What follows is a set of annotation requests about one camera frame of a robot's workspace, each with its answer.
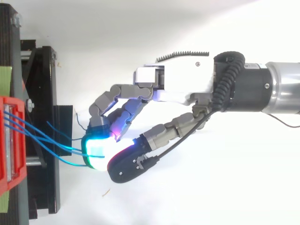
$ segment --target red plastic holder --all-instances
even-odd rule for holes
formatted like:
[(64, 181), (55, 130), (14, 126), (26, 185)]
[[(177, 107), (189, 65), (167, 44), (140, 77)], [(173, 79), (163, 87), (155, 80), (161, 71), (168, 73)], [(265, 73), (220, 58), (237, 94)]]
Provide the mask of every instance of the red plastic holder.
[(5, 114), (11, 113), (25, 120), (24, 102), (13, 97), (0, 97), (0, 196), (18, 185), (26, 176), (25, 135), (5, 126), (20, 129), (8, 118), (25, 127), (20, 121)]

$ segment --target green tape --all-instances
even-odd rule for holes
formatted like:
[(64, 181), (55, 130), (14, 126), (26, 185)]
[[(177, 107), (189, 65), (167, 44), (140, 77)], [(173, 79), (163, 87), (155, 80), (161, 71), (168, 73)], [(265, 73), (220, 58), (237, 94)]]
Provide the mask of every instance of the green tape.
[[(0, 67), (0, 96), (9, 96), (11, 67)], [(8, 212), (9, 191), (0, 196), (0, 213)]]
[(11, 67), (0, 67), (0, 96), (9, 96)]
[(0, 196), (0, 213), (8, 212), (9, 191)]

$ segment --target coiled cable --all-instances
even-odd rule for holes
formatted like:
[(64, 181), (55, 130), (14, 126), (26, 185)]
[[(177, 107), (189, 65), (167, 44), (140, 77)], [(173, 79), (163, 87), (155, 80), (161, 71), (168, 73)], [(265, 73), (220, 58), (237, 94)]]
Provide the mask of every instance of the coiled cable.
[(235, 83), (236, 77), (240, 74), (245, 65), (245, 57), (239, 52), (223, 52), (215, 56), (215, 62), (228, 62), (231, 63), (225, 70), (220, 81), (217, 83), (212, 96), (212, 110), (213, 112), (225, 111), (224, 101), (225, 97)]

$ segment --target white backdrop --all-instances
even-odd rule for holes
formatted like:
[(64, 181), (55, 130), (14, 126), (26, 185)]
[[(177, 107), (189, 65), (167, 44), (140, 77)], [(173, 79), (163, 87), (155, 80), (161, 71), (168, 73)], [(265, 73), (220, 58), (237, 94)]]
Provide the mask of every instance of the white backdrop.
[[(115, 83), (131, 83), (138, 66), (173, 51), (210, 51), (212, 57), (240, 51), (247, 62), (299, 61), (295, 0), (7, 2), (23, 15), (22, 38), (58, 52), (58, 103), (74, 105), (84, 125), (97, 96)], [(126, 137), (188, 111), (150, 103)], [(296, 115), (280, 118), (300, 124)], [(83, 136), (75, 120), (73, 125), (73, 137)], [(125, 184), (113, 183), (105, 172), (61, 164), (59, 213), (40, 210), (30, 224), (299, 224), (299, 132), (262, 113), (219, 113)]]

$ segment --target screw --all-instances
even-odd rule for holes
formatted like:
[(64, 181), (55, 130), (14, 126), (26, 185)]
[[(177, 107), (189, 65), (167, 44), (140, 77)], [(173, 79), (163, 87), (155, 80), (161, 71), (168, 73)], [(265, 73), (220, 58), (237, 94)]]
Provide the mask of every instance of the screw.
[(52, 53), (52, 59), (53, 60), (57, 60), (57, 52), (53, 52)]
[(31, 99), (28, 99), (26, 102), (27, 110), (28, 112), (32, 112), (32, 109), (34, 109), (34, 103)]
[(22, 21), (23, 21), (23, 19), (22, 19), (21, 14), (15, 13), (15, 14), (13, 15), (13, 18), (12, 18), (11, 23), (12, 23), (16, 28), (20, 28), (20, 27), (22, 27)]

